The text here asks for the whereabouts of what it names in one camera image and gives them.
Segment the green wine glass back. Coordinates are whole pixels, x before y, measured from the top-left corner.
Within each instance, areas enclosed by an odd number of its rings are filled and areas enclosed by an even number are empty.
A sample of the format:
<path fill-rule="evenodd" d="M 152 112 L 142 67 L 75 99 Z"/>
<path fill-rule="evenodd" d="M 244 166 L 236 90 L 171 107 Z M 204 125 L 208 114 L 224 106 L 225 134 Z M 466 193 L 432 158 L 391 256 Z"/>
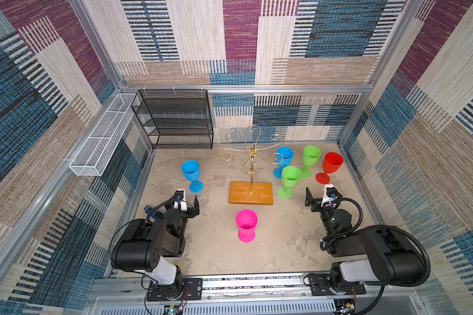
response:
<path fill-rule="evenodd" d="M 278 195 L 285 200 L 292 198 L 292 189 L 297 186 L 299 180 L 302 178 L 302 172 L 297 167 L 286 166 L 281 175 L 282 186 L 278 189 Z"/>

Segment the green wine glass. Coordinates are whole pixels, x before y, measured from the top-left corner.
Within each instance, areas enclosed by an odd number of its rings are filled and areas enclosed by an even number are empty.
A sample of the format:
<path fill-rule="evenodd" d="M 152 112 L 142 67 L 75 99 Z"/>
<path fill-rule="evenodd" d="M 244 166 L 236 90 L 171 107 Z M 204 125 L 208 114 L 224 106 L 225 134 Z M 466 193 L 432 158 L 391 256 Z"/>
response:
<path fill-rule="evenodd" d="M 300 169 L 302 178 L 310 178 L 310 168 L 313 167 L 322 156 L 322 151 L 316 146 L 306 146 L 303 150 L 302 163 L 303 167 Z"/>
<path fill-rule="evenodd" d="M 282 186 L 278 189 L 278 195 L 285 200 L 292 198 L 292 189 L 297 186 L 299 180 L 302 178 L 302 172 L 297 167 L 286 166 L 281 175 Z"/>

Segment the blue wine glass front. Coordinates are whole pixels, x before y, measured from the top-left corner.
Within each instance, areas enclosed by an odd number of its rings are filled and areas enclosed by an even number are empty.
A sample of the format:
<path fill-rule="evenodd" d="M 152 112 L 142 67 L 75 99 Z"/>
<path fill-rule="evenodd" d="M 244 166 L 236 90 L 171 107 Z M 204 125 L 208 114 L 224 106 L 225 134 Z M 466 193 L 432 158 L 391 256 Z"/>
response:
<path fill-rule="evenodd" d="M 185 178 L 190 181 L 189 190 L 194 193 L 200 193 L 204 184 L 200 181 L 200 164 L 196 160 L 188 160 L 184 162 L 181 166 L 181 171 L 184 174 Z"/>

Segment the blue wine glass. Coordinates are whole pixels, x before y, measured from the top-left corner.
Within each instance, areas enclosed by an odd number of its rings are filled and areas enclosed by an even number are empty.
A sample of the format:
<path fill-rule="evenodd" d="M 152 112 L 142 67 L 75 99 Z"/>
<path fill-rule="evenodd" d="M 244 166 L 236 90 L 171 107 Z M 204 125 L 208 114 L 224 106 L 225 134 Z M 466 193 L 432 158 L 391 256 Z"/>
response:
<path fill-rule="evenodd" d="M 181 171 L 184 174 L 185 178 L 190 181 L 189 190 L 194 193 L 200 193 L 204 184 L 200 181 L 200 164 L 196 160 L 188 160 L 184 162 L 181 166 Z"/>
<path fill-rule="evenodd" d="M 273 176 L 280 179 L 282 171 L 286 166 L 289 166 L 293 157 L 294 151 L 289 147 L 280 147 L 277 149 L 277 168 L 273 170 Z"/>

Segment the red wine glass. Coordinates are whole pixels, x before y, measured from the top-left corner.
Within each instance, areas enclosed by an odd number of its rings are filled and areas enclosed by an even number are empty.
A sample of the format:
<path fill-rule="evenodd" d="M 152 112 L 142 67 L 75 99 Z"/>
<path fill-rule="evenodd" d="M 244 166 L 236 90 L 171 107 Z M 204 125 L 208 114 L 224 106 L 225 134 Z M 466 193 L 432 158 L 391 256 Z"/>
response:
<path fill-rule="evenodd" d="M 329 175 L 339 170 L 343 163 L 344 158 L 342 155 L 336 152 L 327 153 L 322 163 L 323 171 L 316 174 L 315 180 L 322 185 L 328 185 L 331 182 Z"/>

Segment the green wine glass front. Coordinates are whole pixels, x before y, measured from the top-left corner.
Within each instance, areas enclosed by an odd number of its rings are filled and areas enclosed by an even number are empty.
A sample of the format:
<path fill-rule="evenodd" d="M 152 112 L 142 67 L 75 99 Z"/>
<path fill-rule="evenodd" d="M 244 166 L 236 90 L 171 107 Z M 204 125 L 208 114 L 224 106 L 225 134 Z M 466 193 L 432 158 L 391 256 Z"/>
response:
<path fill-rule="evenodd" d="M 306 146 L 303 150 L 302 163 L 303 167 L 300 169 L 302 178 L 310 178 L 310 168 L 313 167 L 322 156 L 322 151 L 316 146 Z"/>

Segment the pink wine glass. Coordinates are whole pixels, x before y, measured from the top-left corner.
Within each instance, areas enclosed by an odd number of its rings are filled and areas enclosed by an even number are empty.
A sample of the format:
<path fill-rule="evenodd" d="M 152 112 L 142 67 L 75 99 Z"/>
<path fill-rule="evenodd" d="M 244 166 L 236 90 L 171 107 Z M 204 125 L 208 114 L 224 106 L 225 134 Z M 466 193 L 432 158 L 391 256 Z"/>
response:
<path fill-rule="evenodd" d="M 258 224 L 257 214 L 250 209 L 243 209 L 238 212 L 235 220 L 239 230 L 239 240 L 244 243 L 252 242 L 256 237 L 256 227 Z"/>

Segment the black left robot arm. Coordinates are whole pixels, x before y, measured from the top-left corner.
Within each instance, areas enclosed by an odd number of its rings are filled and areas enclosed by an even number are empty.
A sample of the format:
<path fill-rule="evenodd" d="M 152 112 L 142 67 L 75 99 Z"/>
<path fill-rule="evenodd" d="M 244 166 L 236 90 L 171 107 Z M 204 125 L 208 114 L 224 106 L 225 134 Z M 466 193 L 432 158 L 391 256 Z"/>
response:
<path fill-rule="evenodd" d="M 123 234 L 109 250 L 115 269 L 142 274 L 150 280 L 145 302 L 179 301 L 186 305 L 202 297 L 202 278 L 183 279 L 180 267 L 162 256 L 167 220 L 134 219 L 124 224 Z"/>

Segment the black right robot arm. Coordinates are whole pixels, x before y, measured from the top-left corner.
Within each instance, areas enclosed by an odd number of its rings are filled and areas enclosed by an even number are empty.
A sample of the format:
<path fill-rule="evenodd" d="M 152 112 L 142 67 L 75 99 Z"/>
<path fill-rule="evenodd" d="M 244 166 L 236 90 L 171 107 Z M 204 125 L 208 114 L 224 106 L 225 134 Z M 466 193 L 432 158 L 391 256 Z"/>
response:
<path fill-rule="evenodd" d="M 326 235 L 320 249 L 332 257 L 362 255 L 335 262 L 324 273 L 308 273 L 302 281 L 314 296 L 350 295 L 352 301 L 335 314 L 367 314 L 377 306 L 387 286 L 417 287 L 430 277 L 425 247 L 411 233 L 396 226 L 361 227 L 363 210 L 354 199 L 325 185 L 322 198 L 306 190 L 305 205 L 318 213 Z"/>

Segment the wooden rack base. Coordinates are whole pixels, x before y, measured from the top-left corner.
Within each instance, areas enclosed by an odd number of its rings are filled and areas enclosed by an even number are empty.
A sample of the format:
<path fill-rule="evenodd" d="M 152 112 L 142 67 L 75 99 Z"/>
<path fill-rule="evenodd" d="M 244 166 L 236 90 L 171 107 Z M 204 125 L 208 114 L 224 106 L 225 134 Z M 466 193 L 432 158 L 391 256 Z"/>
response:
<path fill-rule="evenodd" d="M 270 182 L 233 181 L 230 184 L 229 203 L 247 205 L 273 205 L 273 187 Z"/>

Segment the blue stapler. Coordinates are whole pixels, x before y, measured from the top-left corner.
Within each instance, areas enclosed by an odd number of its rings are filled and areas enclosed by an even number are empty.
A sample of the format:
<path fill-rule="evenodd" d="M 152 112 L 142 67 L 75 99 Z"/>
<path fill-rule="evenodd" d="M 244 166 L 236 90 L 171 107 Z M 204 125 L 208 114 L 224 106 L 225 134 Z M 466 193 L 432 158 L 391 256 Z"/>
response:
<path fill-rule="evenodd" d="M 153 208 L 151 206 L 146 206 L 144 208 L 144 211 L 149 219 L 152 219 L 154 221 L 164 219 L 164 214 L 156 208 Z"/>

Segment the black mesh shelf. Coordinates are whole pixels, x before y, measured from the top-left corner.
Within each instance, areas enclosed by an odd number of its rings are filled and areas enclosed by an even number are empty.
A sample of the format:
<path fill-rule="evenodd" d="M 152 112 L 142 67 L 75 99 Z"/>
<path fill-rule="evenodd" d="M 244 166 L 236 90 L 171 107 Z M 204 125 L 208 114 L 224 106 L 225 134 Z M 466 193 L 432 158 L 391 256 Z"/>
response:
<path fill-rule="evenodd" d="M 141 89 L 131 104 L 154 149 L 211 149 L 214 127 L 204 89 Z"/>

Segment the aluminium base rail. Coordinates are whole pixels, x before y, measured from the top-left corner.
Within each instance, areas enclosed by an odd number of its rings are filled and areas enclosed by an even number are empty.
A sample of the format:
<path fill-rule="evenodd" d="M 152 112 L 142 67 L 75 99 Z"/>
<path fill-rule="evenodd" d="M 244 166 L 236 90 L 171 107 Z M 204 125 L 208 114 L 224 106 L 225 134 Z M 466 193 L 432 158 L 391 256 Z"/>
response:
<path fill-rule="evenodd" d="M 341 294 L 318 272 L 187 276 L 188 298 L 153 299 L 148 280 L 108 278 L 94 281 L 84 314 L 359 314 L 371 303 L 371 314 L 432 314 L 427 301 L 410 287 L 360 282 Z"/>

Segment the white mesh wall basket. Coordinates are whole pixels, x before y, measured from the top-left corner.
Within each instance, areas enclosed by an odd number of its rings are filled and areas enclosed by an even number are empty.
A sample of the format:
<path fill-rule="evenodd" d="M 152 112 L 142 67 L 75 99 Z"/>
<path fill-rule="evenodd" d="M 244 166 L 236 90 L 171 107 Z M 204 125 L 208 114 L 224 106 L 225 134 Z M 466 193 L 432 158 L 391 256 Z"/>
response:
<path fill-rule="evenodd" d="M 134 100 L 135 95 L 129 93 L 121 93 L 113 98 L 69 165 L 76 176 L 103 175 L 133 117 L 131 105 Z"/>

